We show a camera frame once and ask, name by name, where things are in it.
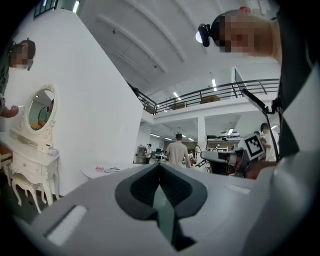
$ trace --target white dressing table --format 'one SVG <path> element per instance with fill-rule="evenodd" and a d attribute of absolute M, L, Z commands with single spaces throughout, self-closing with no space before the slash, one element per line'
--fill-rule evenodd
<path fill-rule="evenodd" d="M 9 164 L 9 177 L 14 173 L 24 175 L 32 184 L 42 184 L 48 205 L 53 203 L 53 193 L 59 197 L 59 154 L 47 154 L 53 146 L 52 128 L 58 106 L 58 95 L 53 84 L 41 87 L 28 99 L 27 111 L 23 110 L 21 120 L 10 132 L 0 132 L 0 143 L 12 151 L 12 163 Z M 45 116 L 44 126 L 38 126 Z"/>

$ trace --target ceiling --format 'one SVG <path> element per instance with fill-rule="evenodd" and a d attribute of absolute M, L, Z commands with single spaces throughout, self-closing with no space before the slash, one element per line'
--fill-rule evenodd
<path fill-rule="evenodd" d="M 211 24 L 219 14 L 241 6 L 249 6 L 259 14 L 265 9 L 266 17 L 274 17 L 276 9 L 269 5 L 262 8 L 260 2 L 86 0 L 79 17 L 127 82 L 150 96 L 191 80 L 177 90 L 184 94 L 206 88 L 212 78 L 203 78 L 211 73 L 218 75 L 220 70 L 233 66 L 270 62 L 221 53 L 217 47 L 204 48 L 195 39 L 200 23 Z M 163 93 L 154 100 L 168 98 Z"/>
<path fill-rule="evenodd" d="M 270 124 L 279 125 L 278 116 L 274 115 L 270 117 Z M 205 134 L 218 136 L 222 131 L 234 128 L 235 131 L 240 133 L 241 137 L 246 137 L 254 131 L 260 130 L 260 125 L 265 123 L 266 119 L 264 115 L 256 110 L 244 113 L 231 113 L 223 115 L 214 115 L 205 118 Z M 163 124 L 147 124 L 151 127 L 152 134 L 163 138 L 174 139 L 176 133 L 182 133 L 186 136 L 185 141 L 189 141 L 188 138 L 193 140 L 198 139 L 198 119 L 191 118 L 187 120 L 180 120 L 174 122 L 167 122 Z"/>

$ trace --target oval mirror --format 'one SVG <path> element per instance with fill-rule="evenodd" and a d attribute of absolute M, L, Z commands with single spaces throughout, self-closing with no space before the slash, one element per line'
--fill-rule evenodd
<path fill-rule="evenodd" d="M 44 89 L 36 93 L 28 114 L 28 122 L 33 130 L 40 130 L 46 125 L 54 108 L 54 103 L 55 99 L 52 91 Z"/>

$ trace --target qr code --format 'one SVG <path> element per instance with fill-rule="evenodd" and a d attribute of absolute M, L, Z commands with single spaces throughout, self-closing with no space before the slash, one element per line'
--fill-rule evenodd
<path fill-rule="evenodd" d="M 244 142 L 247 146 L 248 153 L 250 154 L 251 158 L 264 152 L 264 149 L 261 146 L 257 136 L 247 138 L 244 140 Z"/>

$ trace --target black cable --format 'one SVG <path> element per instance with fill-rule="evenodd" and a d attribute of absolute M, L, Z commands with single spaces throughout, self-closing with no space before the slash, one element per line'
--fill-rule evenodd
<path fill-rule="evenodd" d="M 276 143 L 275 137 L 274 137 L 272 130 L 271 130 L 268 115 L 266 113 L 264 113 L 264 116 L 265 116 L 266 122 L 269 126 L 269 131 L 270 131 L 270 135 L 271 135 L 271 139 L 272 139 L 272 143 L 273 143 L 273 147 L 274 147 L 274 152 L 275 152 L 275 158 L 276 158 L 276 162 L 278 163 L 279 162 L 279 153 L 278 153 L 277 143 Z"/>

